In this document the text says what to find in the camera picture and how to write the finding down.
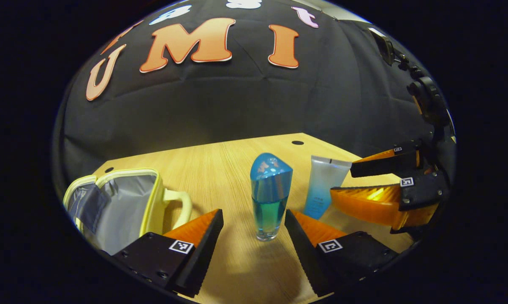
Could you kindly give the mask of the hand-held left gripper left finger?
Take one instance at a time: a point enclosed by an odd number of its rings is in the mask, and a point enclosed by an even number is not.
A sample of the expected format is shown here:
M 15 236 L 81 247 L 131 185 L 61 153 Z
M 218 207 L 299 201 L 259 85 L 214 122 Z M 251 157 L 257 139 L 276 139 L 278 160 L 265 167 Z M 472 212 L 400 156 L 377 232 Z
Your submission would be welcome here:
M 156 289 L 194 298 L 223 225 L 223 211 L 215 209 L 163 235 L 145 233 L 113 259 Z

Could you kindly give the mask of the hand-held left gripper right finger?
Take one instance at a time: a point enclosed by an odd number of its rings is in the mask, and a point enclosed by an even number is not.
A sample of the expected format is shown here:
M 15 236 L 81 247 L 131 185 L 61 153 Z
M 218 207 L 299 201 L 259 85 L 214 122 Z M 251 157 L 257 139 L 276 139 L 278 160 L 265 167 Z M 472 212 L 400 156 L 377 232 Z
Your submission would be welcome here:
M 286 211 L 285 227 L 319 297 L 358 287 L 399 255 L 369 233 L 344 233 L 296 210 Z

